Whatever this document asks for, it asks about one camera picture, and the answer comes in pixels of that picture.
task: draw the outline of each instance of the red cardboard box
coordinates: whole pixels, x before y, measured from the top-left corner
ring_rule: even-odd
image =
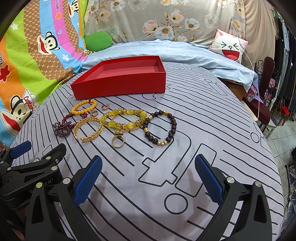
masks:
[[[95,97],[164,93],[165,69],[159,56],[105,60],[71,84],[77,100]]]

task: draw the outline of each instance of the pink pillow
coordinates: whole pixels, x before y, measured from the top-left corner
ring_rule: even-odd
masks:
[[[215,41],[209,50],[241,63],[242,54],[247,45],[248,41],[217,29]]]

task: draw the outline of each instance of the gray bedsheet with black line pattern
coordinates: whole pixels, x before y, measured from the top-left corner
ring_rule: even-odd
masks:
[[[141,129],[125,133],[126,143],[119,149],[110,144],[112,128],[104,128],[98,138],[88,143],[77,141],[72,134],[55,137],[52,124],[79,103],[70,84],[80,73],[51,94],[25,123],[12,146],[29,140],[32,149],[14,165],[38,161],[64,143],[67,154],[59,167],[64,177],[72,177],[99,155],[103,159],[102,173],[80,207],[101,240],[194,241],[218,208],[194,168],[195,156],[202,153],[225,175],[241,183],[259,180],[263,184],[275,240],[283,220],[283,193],[276,164],[257,124],[233,93],[207,70],[180,63],[163,64],[167,73],[165,93],[96,98],[96,110],[99,117],[104,112],[100,106],[105,103],[111,110],[168,110],[178,123],[175,138],[168,145],[153,145]],[[76,115],[68,120],[76,123],[80,119]],[[135,116],[128,115],[117,118],[122,123],[135,120]],[[98,125],[84,124],[78,136],[92,134]],[[169,130],[165,116],[154,118],[149,125],[149,131],[161,140]],[[238,203],[222,238],[231,234],[240,207]],[[58,209],[67,234],[73,237]]]

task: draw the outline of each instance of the blue gripper pad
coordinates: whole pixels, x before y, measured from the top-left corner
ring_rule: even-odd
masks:
[[[200,155],[196,156],[194,165],[211,200],[218,203],[219,206],[223,204],[223,188]]]
[[[89,169],[86,171],[86,173],[83,175],[83,177],[80,179],[75,188],[74,203],[76,204],[76,206],[79,206],[79,204],[86,201],[94,183],[96,182],[99,174],[102,171],[102,167],[102,158],[98,156],[91,164]]]
[[[22,144],[19,144],[16,147],[12,148],[11,152],[10,152],[10,157],[12,159],[16,159],[16,158],[20,157],[21,155],[25,154],[26,152],[28,152],[29,150],[31,150],[31,148],[32,148],[31,142],[26,141]]]

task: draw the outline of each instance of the green cushion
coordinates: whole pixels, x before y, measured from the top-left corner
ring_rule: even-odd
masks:
[[[109,48],[112,45],[112,38],[105,32],[96,32],[84,36],[86,48],[89,51],[98,52],[100,50]]]

